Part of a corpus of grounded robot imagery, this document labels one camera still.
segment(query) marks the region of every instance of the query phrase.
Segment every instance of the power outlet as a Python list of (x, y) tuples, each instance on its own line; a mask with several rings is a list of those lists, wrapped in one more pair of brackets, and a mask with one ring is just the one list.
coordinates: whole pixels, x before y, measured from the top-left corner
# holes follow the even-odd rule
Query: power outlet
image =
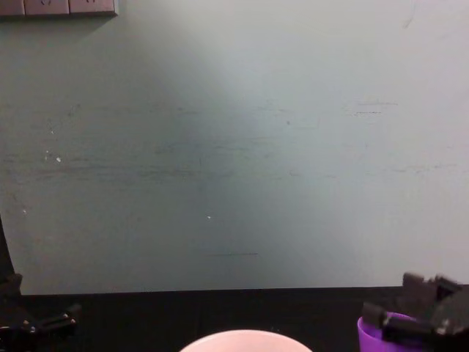
[(24, 0), (27, 16), (68, 15), (68, 0)]
[(0, 17), (24, 16), (23, 0), (0, 0)]
[(70, 13), (72, 15), (116, 15), (117, 0), (70, 0)]

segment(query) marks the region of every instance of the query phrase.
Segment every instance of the purple cup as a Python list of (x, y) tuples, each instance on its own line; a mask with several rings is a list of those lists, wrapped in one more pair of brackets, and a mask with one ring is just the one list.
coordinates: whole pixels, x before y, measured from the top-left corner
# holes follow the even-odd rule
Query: purple cup
[[(412, 319), (403, 314), (390, 313), (393, 317)], [(363, 318), (358, 319), (358, 339), (360, 340), (360, 352), (422, 352), (423, 348), (407, 347), (382, 340), (383, 333), (380, 329), (365, 324)]]

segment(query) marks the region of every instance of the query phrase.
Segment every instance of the pink bowl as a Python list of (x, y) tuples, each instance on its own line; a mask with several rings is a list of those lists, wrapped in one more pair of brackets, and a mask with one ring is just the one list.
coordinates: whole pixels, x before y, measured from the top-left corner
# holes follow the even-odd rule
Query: pink bowl
[(181, 352), (311, 352), (298, 341), (267, 331), (234, 330), (204, 337)]

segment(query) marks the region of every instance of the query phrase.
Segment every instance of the black mechanical part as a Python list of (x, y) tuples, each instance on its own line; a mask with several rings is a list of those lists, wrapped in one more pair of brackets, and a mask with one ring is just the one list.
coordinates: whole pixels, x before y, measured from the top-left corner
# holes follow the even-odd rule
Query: black mechanical part
[(400, 318), (379, 306), (364, 304), (364, 323), (381, 329), (383, 339), (396, 344), (418, 346), (423, 351), (469, 351), (469, 287), (444, 276), (426, 282), (422, 276), (407, 273), (403, 293), (426, 310), (425, 318)]

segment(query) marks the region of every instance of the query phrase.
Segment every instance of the wall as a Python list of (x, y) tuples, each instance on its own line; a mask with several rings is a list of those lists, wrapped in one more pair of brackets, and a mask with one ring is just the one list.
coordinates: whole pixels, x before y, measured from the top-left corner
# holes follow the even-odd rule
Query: wall
[(469, 281), (466, 0), (132, 0), (0, 25), (25, 293)]

